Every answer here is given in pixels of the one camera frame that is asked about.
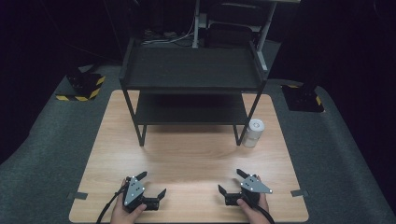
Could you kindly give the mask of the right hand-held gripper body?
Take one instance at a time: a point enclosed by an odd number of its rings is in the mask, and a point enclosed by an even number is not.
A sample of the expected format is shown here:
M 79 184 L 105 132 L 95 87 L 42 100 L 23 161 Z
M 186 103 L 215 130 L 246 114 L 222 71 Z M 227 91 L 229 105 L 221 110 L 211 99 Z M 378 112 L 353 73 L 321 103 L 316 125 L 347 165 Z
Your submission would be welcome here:
M 244 180 L 240 183 L 240 187 L 241 191 L 238 193 L 224 191 L 226 205 L 237 205 L 238 199 L 243 199 L 249 206 L 258 205 L 262 193 L 273 193 L 256 175 L 245 175 Z

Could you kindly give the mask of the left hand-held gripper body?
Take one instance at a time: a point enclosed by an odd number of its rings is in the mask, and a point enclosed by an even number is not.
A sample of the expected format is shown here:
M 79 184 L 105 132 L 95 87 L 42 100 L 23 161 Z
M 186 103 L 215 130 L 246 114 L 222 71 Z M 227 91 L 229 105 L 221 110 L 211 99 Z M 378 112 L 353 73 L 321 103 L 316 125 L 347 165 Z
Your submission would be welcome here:
M 142 175 L 128 177 L 123 193 L 123 206 L 129 213 L 132 213 L 139 205 L 144 204 L 149 211 L 157 211 L 160 207 L 161 195 L 156 198 L 144 196 L 145 187 L 141 183 Z

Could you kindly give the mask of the person's left hand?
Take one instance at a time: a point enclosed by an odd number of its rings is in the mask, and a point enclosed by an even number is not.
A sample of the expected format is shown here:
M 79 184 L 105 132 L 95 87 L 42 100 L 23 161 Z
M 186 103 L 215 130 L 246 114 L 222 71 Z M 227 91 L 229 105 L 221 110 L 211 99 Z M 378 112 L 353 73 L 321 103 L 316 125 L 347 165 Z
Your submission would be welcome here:
M 147 209 L 145 204 L 140 204 L 133 212 L 129 213 L 123 206 L 123 194 L 116 200 L 112 210 L 110 224 L 135 224 L 140 215 Z

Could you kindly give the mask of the person's right hand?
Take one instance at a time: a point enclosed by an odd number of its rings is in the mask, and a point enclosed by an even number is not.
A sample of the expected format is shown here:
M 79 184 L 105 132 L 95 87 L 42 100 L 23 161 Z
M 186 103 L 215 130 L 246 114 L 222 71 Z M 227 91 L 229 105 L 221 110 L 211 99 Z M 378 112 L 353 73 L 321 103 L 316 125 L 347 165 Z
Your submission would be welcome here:
M 262 212 L 257 209 L 251 208 L 243 199 L 237 200 L 238 206 L 241 208 L 243 213 L 246 215 L 250 224 L 271 224 L 270 221 L 264 216 Z M 266 194 L 260 193 L 260 200 L 258 206 L 266 212 L 269 211 L 269 205 L 266 200 Z

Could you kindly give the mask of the white cylindrical bottle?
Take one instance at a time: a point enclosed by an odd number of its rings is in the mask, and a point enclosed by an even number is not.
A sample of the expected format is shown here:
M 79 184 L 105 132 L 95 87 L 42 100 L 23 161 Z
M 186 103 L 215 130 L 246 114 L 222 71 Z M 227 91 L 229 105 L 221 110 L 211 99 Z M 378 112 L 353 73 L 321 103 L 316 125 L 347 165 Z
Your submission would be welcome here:
M 255 147 L 260 140 L 265 125 L 261 119 L 252 119 L 248 126 L 242 144 L 244 147 Z

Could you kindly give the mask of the black stand base striped tape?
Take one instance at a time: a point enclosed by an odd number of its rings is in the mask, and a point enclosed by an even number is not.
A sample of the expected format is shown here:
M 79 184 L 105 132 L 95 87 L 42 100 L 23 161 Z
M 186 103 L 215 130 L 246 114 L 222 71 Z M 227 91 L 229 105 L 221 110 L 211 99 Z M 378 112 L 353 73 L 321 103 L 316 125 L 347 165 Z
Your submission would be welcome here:
M 67 74 L 55 91 L 55 97 L 60 101 L 87 102 L 98 95 L 105 77 L 100 74 L 81 72 L 78 68 Z
M 314 89 L 305 85 L 282 85 L 281 90 L 290 111 L 315 113 L 324 111 L 324 106 Z

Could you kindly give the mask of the black two-tier metal shelf rack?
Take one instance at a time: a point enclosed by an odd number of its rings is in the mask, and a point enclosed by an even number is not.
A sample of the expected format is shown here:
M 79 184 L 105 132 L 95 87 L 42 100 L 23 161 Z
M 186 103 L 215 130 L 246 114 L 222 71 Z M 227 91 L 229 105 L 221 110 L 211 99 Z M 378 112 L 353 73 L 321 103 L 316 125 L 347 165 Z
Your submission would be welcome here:
M 144 48 L 130 40 L 119 80 L 141 146 L 149 125 L 231 125 L 241 144 L 267 75 L 251 43 Z

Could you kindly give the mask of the black office chair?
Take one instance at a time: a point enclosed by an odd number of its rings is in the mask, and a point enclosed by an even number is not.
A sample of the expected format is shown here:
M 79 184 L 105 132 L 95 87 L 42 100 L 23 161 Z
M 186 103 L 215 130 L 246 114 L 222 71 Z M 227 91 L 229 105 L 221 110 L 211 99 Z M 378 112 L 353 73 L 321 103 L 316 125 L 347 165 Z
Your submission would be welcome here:
M 207 48 L 257 45 L 262 37 L 267 9 L 256 4 L 220 1 L 206 14 L 205 46 Z

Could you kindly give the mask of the white metal desk frame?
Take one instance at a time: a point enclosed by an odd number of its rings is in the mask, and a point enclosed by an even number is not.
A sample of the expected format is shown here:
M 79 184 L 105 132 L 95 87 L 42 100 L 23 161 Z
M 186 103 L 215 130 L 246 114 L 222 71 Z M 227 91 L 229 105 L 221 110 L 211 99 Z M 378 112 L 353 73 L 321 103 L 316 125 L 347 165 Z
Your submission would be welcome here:
M 268 68 L 262 51 L 264 48 L 264 43 L 270 31 L 270 26 L 273 17 L 276 12 L 276 6 L 286 5 L 286 6 L 297 7 L 300 4 L 301 0 L 207 0 L 204 11 L 201 11 L 201 0 L 195 0 L 194 19 L 193 19 L 194 31 L 193 31 L 193 41 L 192 41 L 192 46 L 195 49 L 199 47 L 199 30 L 201 28 L 203 28 L 204 30 L 204 47 L 206 48 L 205 46 L 206 14 L 210 6 L 220 1 L 233 1 L 233 2 L 241 2 L 247 4 L 256 4 L 265 7 L 267 9 L 267 15 L 265 16 L 266 21 L 261 31 L 262 37 L 260 38 L 257 45 L 253 44 L 253 46 L 255 47 L 255 52 L 258 54 L 262 68 L 265 71 L 267 71 Z

